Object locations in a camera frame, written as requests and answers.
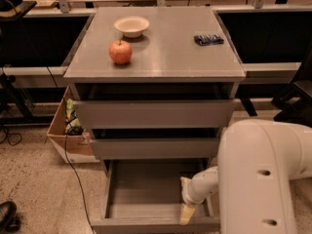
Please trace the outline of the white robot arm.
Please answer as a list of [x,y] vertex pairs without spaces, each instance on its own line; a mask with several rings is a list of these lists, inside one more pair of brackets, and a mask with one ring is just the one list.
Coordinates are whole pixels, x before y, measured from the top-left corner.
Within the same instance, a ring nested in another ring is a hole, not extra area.
[[182,177],[179,223],[197,205],[219,196],[221,234],[297,234],[292,179],[312,176],[312,128],[267,120],[242,120],[223,132],[217,165]]

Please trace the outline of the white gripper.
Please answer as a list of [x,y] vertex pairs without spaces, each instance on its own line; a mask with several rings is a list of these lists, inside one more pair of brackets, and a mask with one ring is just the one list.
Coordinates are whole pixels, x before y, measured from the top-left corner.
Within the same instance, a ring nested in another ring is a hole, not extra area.
[[181,205],[179,224],[187,225],[195,213],[195,205],[202,203],[202,199],[196,194],[193,189],[192,180],[188,177],[182,176],[181,183],[181,196],[185,204]]

